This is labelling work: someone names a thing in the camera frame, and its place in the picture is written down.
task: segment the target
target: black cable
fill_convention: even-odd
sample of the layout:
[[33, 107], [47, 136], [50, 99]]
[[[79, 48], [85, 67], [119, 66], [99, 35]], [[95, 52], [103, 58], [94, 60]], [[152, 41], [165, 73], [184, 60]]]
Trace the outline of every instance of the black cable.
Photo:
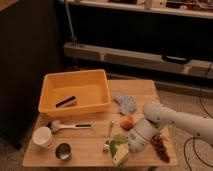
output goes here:
[[[213, 61], [211, 61], [211, 63], [210, 63], [210, 65], [209, 65], [208, 69], [206, 70], [206, 72], [205, 72], [205, 74], [204, 74], [204, 78], [207, 78], [207, 76], [208, 76], [208, 74], [209, 74], [209, 71], [210, 71], [210, 69], [211, 69], [211, 67], [212, 67], [212, 63], [213, 63]], [[200, 87], [199, 101], [200, 101], [200, 105], [201, 105], [202, 109], [204, 110], [204, 112], [205, 112], [210, 118], [213, 118], [212, 114], [210, 114], [210, 113], [208, 112], [208, 110], [205, 108], [205, 106], [204, 106], [204, 104], [203, 104], [203, 101], [202, 101], [202, 87]]]
[[185, 159], [186, 164], [187, 164], [187, 166], [188, 166], [188, 168], [189, 168], [190, 171], [192, 171], [192, 168], [191, 168], [191, 166], [190, 166], [190, 164], [189, 164], [189, 161], [188, 161], [188, 159], [187, 159], [187, 156], [186, 156], [186, 145], [187, 145], [191, 140], [193, 140], [193, 139], [194, 139], [194, 137], [191, 137], [191, 138], [187, 139], [187, 140], [185, 141], [185, 143], [184, 143], [184, 146], [183, 146], [184, 159]]
[[194, 151], [195, 155], [197, 156], [197, 158], [198, 158], [203, 164], [205, 164], [205, 165], [208, 166], [208, 167], [213, 168], [213, 165], [208, 164], [208, 163], [205, 162], [203, 159], [201, 159], [200, 156], [198, 155], [197, 150], [196, 150], [196, 148], [195, 148], [195, 139], [196, 139], [196, 138], [193, 138], [193, 151]]

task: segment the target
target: red fruit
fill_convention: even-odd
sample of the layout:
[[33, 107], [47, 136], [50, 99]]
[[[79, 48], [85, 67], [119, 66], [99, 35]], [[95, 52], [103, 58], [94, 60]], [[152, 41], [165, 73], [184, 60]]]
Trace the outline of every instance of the red fruit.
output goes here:
[[134, 126], [134, 120], [133, 117], [128, 115], [128, 116], [122, 116], [121, 118], [121, 128], [125, 130], [130, 130]]

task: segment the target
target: white cup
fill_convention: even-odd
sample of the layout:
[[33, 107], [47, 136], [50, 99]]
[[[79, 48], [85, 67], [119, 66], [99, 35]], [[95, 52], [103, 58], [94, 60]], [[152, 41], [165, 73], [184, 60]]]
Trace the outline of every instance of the white cup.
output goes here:
[[53, 136], [50, 128], [40, 127], [35, 130], [33, 133], [33, 142], [40, 147], [49, 148], [53, 142]]

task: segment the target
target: fork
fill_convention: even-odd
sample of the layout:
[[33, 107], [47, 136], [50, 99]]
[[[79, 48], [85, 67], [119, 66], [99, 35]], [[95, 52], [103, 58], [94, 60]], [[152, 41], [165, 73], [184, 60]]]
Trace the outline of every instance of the fork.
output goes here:
[[110, 143], [110, 137], [111, 137], [111, 132], [112, 132], [113, 126], [114, 126], [114, 121], [110, 121], [108, 138], [105, 141], [104, 147], [103, 147], [103, 152], [105, 152], [105, 153], [107, 153], [109, 151], [109, 143]]

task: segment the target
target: tabletop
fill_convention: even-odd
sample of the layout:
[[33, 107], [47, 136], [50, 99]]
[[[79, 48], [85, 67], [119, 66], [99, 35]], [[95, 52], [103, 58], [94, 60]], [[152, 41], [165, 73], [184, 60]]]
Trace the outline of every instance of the tabletop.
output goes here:
[[[110, 153], [103, 153], [103, 144], [107, 139], [110, 120], [115, 122], [112, 137], [115, 134], [127, 134], [120, 127], [121, 114], [119, 105], [113, 100], [115, 93], [132, 96], [137, 110], [132, 114], [134, 121], [143, 117], [142, 106], [148, 101], [159, 101], [154, 82], [152, 80], [108, 80], [111, 94], [111, 104], [103, 113], [84, 114], [60, 118], [64, 124], [91, 123], [92, 129], [60, 130], [53, 134], [53, 144], [49, 149], [41, 149], [30, 140], [26, 149], [23, 166], [25, 167], [113, 167]], [[53, 120], [45, 114], [38, 116], [35, 129], [45, 126]], [[143, 152], [136, 153], [127, 162], [127, 166], [175, 166], [177, 157], [170, 138], [168, 128], [161, 131], [164, 137], [170, 162], [165, 163], [157, 156], [152, 145], [148, 145]], [[55, 149], [60, 143], [68, 143], [72, 148], [72, 159], [62, 162], [55, 157]]]

